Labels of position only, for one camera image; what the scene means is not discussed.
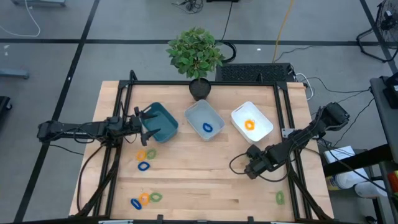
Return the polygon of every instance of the black pot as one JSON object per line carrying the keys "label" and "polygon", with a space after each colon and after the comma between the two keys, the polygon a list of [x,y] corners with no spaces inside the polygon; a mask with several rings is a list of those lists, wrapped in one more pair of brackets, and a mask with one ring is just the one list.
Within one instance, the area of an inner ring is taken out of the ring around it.
{"label": "black pot", "polygon": [[196,101],[205,100],[209,95],[210,90],[211,85],[206,78],[200,78],[200,81],[198,79],[194,79],[189,83],[189,91]]}

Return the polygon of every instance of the wooden table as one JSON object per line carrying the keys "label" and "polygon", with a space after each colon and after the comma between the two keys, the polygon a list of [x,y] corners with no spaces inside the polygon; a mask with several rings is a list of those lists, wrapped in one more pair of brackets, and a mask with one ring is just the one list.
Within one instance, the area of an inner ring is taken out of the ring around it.
{"label": "wooden table", "polygon": [[[103,82],[93,121],[102,121],[112,115],[117,86],[118,82]],[[288,87],[295,126],[304,128],[311,121],[304,87],[302,83],[288,83]],[[251,180],[246,175],[232,173],[228,167],[234,156],[246,152],[250,146],[231,123],[232,110],[246,101],[253,102],[274,125],[274,130],[257,146],[264,149],[270,144],[281,142],[272,87],[212,86],[207,101],[224,119],[226,126],[209,142],[203,141],[184,117],[184,111],[194,104],[188,86],[134,85],[131,97],[129,111],[133,111],[135,106],[143,110],[153,102],[160,102],[178,121],[179,127],[177,135],[164,144],[157,144],[153,139],[146,148],[141,146],[139,140],[133,144],[123,144],[111,218],[154,220],[158,214],[163,214],[165,220],[245,221],[248,216],[253,216],[255,221],[294,220],[287,180],[278,183],[260,178]],[[83,162],[98,146],[98,142],[87,145]],[[141,172],[137,169],[139,162],[136,153],[152,147],[157,149],[157,156],[148,161],[150,169]],[[307,147],[318,150],[315,141],[310,141]],[[104,149],[95,155],[83,173],[81,206],[97,188],[103,156]],[[319,155],[304,150],[302,162],[308,191],[326,214],[332,217]],[[248,159],[241,157],[235,161],[233,168],[242,170],[247,163]],[[278,179],[285,172],[283,166],[263,175]],[[285,195],[284,205],[278,205],[275,200],[280,190]],[[130,204],[130,199],[138,198],[143,192],[159,192],[163,199],[136,210]],[[300,214],[304,217],[302,199],[298,199]],[[104,205],[101,204],[100,214],[104,213]],[[75,193],[70,214],[76,212]]]}

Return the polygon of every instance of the white cable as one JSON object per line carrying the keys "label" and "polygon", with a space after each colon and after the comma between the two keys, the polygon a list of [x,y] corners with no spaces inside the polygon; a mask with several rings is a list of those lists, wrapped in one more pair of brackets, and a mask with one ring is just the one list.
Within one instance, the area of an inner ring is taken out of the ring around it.
{"label": "white cable", "polygon": [[32,21],[35,23],[35,25],[37,26],[37,29],[39,30],[39,31],[37,31],[37,34],[36,34],[36,35],[15,34],[15,33],[13,33],[13,32],[9,32],[8,30],[6,30],[5,28],[3,28],[2,26],[0,26],[0,28],[1,28],[2,30],[4,30],[5,32],[7,32],[8,34],[15,35],[15,36],[17,36],[17,37],[38,37],[38,36],[40,35],[41,30],[40,30],[40,27],[39,27],[39,25],[37,24],[36,20],[33,18],[32,14],[30,13],[29,7],[27,7],[27,0],[25,0],[25,6],[26,6],[27,13],[29,13],[30,18],[32,18]]}
{"label": "white cable", "polygon": [[308,100],[311,100],[311,98],[313,97],[313,91],[312,91],[312,87],[311,87],[311,84],[310,84],[309,80],[308,80],[308,79],[306,78],[306,76],[305,76],[304,74],[302,74],[302,73],[296,73],[296,75],[301,75],[301,76],[304,77],[305,81],[306,81],[307,84],[308,84],[308,87],[309,87],[310,90],[311,90],[311,96],[310,96],[309,98],[307,98],[307,101],[308,101]]}

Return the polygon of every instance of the gray floor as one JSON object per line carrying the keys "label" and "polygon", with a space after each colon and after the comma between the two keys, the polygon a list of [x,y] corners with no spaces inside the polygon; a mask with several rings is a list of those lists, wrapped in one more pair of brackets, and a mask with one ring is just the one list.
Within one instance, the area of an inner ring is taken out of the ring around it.
{"label": "gray floor", "polygon": [[[228,2],[205,3],[201,13],[187,15],[173,7],[173,0],[101,0],[89,39],[171,39],[193,26],[208,29],[221,38]],[[366,0],[376,16],[377,0]],[[79,39],[93,0],[67,0],[67,7],[34,5],[32,14],[41,26],[41,39]],[[242,0],[234,4],[225,39],[275,40],[289,0]],[[0,2],[0,25],[10,31],[34,34],[34,24],[23,6]],[[359,0],[297,0],[286,23],[282,40],[349,41],[370,28]],[[0,30],[1,38],[14,38]],[[377,41],[371,34],[367,41]],[[0,67],[25,68],[29,80],[0,78],[0,95],[12,98],[14,108],[0,132],[0,223],[13,221],[34,162],[40,151],[35,138],[37,125],[51,118],[68,73],[77,44],[0,43]],[[233,63],[270,62],[273,45],[237,45]],[[279,52],[297,46],[281,45]],[[140,80],[185,80],[169,65],[166,45],[86,44],[63,106],[60,121],[82,123],[93,117],[98,91],[103,80],[119,80],[134,69]],[[383,56],[380,47],[366,47]],[[392,75],[388,64],[363,55],[356,46],[313,47],[284,55],[279,62],[290,62],[296,72],[320,77],[334,90],[363,90],[369,79]],[[214,74],[208,77],[215,79]],[[309,101],[314,112],[319,106],[338,101],[346,94],[325,91],[317,80],[310,81],[315,96]],[[372,98],[363,93],[342,103],[352,116]],[[343,131],[328,133],[337,141]],[[374,103],[339,143],[354,148],[372,148],[386,142]],[[76,151],[84,146],[73,141],[61,145]],[[30,201],[25,221],[61,218],[68,215],[81,157],[50,148],[42,173]],[[331,192],[335,217],[362,223],[364,215],[374,215],[372,202],[350,191]],[[392,223],[391,214],[386,217]]]}

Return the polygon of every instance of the teal basket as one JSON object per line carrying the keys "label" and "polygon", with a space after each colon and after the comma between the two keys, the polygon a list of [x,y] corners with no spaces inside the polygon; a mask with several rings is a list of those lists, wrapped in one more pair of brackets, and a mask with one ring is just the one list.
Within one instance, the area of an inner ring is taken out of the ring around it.
{"label": "teal basket", "polygon": [[157,115],[155,118],[142,120],[142,125],[152,131],[160,128],[153,138],[164,143],[170,140],[177,133],[178,123],[174,117],[160,103],[155,102],[144,109],[144,112],[151,115]]}

